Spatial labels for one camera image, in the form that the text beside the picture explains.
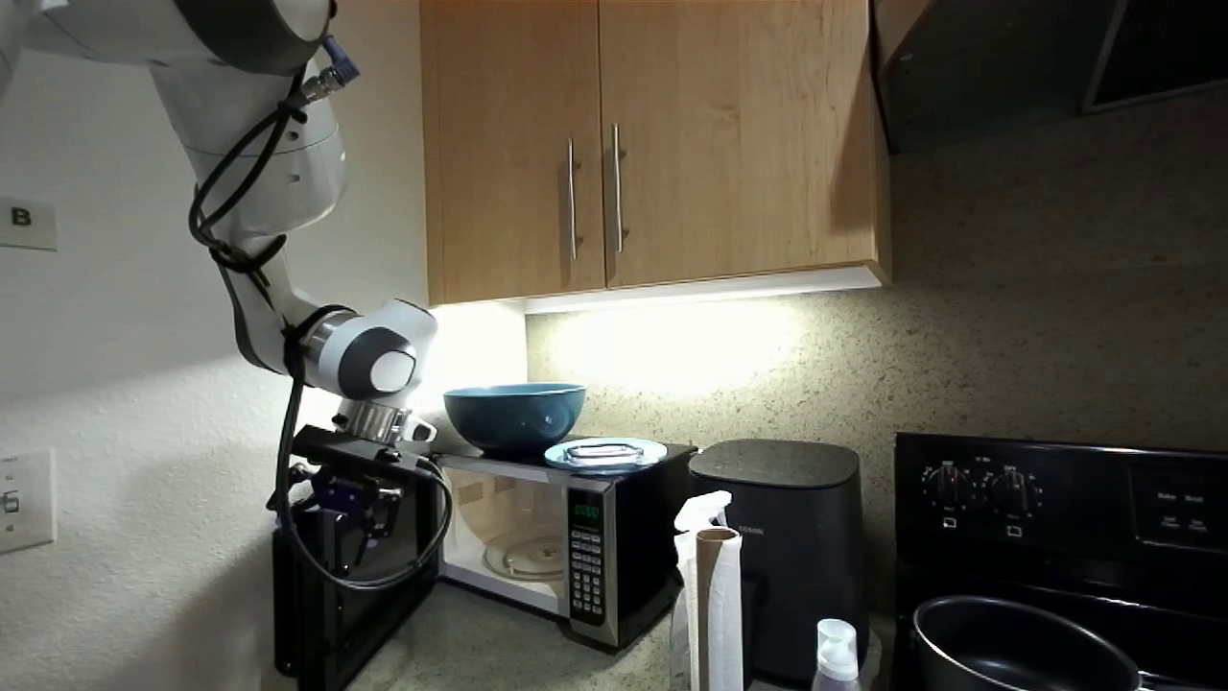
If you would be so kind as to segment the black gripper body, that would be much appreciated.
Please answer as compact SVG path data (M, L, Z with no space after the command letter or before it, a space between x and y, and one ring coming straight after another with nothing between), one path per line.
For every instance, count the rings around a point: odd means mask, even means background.
M299 516L328 511L374 546L396 538L405 505L423 516L416 551L432 555L441 546L441 472L432 460L405 460L392 447L319 427L301 427L280 447L267 511L285 530L296 530Z

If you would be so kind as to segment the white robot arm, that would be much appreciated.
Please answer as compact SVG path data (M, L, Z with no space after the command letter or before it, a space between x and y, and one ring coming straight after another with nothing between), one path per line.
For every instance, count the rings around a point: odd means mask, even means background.
M285 248L338 208L328 98L358 76L338 0L0 0L5 75L25 51L140 65L187 155L187 234L216 263L249 365L351 409L400 409L437 329L423 303L308 299Z

